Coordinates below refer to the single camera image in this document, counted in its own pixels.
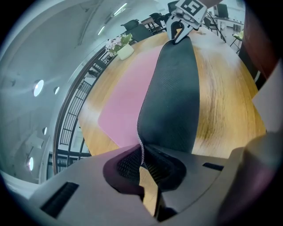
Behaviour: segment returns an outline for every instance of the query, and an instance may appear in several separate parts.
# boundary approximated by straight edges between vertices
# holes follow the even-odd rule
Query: linear light
[[[119,11],[120,11],[123,7],[125,7],[125,5],[127,5],[127,3],[123,4],[123,5],[114,13],[114,16],[116,16],[116,14],[118,14]]]
[[[99,35],[101,32],[102,32],[102,30],[105,28],[105,26],[103,26],[101,29],[100,29],[100,31],[98,32],[98,34],[97,35]]]

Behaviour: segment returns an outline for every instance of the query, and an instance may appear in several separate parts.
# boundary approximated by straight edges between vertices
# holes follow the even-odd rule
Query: round ceiling light
[[[30,171],[33,170],[33,168],[34,168],[34,158],[33,157],[29,158],[27,166],[30,169]]]
[[[40,94],[40,92],[43,88],[43,84],[44,84],[43,80],[39,80],[39,81],[35,82],[35,87],[34,87],[34,96],[35,97],[37,97]]]
[[[42,132],[43,132],[44,135],[46,135],[46,133],[47,133],[47,127],[43,128],[43,129],[42,129]]]
[[[60,87],[55,87],[55,88],[54,88],[54,94],[55,94],[55,95],[58,93],[59,89],[60,89]]]

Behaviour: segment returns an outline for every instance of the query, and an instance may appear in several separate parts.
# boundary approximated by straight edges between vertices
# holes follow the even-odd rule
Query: black slot
[[[224,168],[224,166],[216,165],[216,164],[209,163],[209,162],[204,163],[203,166],[213,169],[213,170],[218,170],[218,171],[222,171]]]
[[[42,207],[41,210],[56,218],[79,185],[66,182]]]

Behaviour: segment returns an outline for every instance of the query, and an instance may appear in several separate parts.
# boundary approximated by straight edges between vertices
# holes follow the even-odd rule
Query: wooden table
[[[257,88],[244,63],[220,37],[204,27],[192,31],[189,37],[200,86],[199,124],[192,153],[228,158],[234,148],[245,146],[265,133],[252,104]],[[136,43],[135,52],[124,61],[115,58],[91,90],[79,114],[79,123],[92,155],[118,148],[97,124],[115,85],[137,54],[167,41],[167,33],[160,33]],[[144,204],[153,213],[157,186],[144,169],[141,169],[141,185],[146,191]]]

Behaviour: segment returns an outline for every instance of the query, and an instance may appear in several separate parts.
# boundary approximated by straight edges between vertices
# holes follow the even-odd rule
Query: green plant
[[[131,33],[128,35],[122,34],[121,36],[118,36],[113,40],[109,39],[105,46],[106,52],[109,52],[111,57],[116,56],[117,52],[125,45],[127,45],[131,40]]]

